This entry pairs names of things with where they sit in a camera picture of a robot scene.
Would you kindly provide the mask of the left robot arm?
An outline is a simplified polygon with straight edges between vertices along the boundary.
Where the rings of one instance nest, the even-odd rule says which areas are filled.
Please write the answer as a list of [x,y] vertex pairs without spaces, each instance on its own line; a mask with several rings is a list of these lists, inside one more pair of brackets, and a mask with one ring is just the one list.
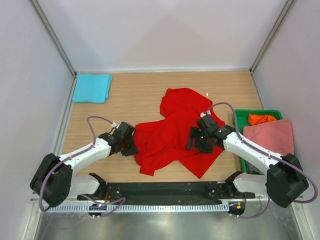
[[62,204],[66,199],[80,200],[89,197],[104,199],[106,181],[96,173],[77,176],[77,173],[96,161],[113,154],[132,156],[138,152],[134,144],[135,127],[123,121],[114,125],[111,132],[94,137],[92,143],[73,152],[56,156],[47,154],[30,182],[30,188],[38,194],[39,202],[49,208]]

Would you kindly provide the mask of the red t-shirt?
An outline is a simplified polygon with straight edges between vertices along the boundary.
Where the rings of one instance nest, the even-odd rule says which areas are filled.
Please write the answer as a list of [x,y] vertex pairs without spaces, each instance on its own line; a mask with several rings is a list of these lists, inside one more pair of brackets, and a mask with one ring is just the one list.
[[200,114],[213,102],[190,88],[169,88],[159,107],[162,120],[139,123],[135,127],[134,144],[138,152],[134,159],[140,173],[153,176],[174,161],[179,161],[200,179],[223,152],[214,147],[212,153],[200,153],[187,144],[192,127]]

